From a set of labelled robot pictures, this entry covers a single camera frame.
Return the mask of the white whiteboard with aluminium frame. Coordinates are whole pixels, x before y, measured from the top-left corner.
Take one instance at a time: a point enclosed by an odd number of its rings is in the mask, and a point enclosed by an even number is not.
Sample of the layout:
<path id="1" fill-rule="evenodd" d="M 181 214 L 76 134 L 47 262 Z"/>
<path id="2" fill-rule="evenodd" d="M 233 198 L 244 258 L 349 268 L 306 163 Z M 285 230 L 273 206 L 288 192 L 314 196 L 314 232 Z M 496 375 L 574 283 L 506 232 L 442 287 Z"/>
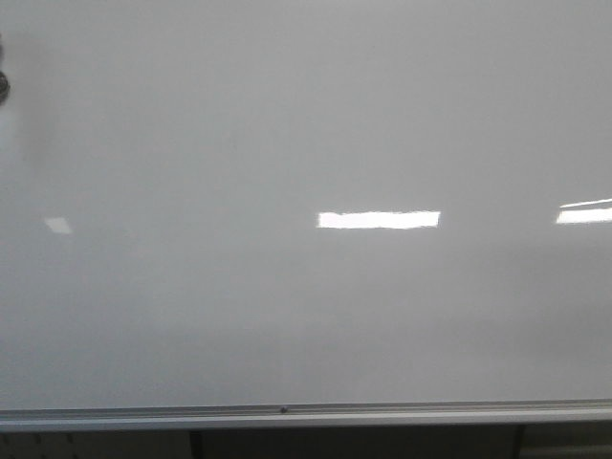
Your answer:
<path id="1" fill-rule="evenodd" d="M 5 432 L 607 421 L 607 1 L 5 1 Z"/>

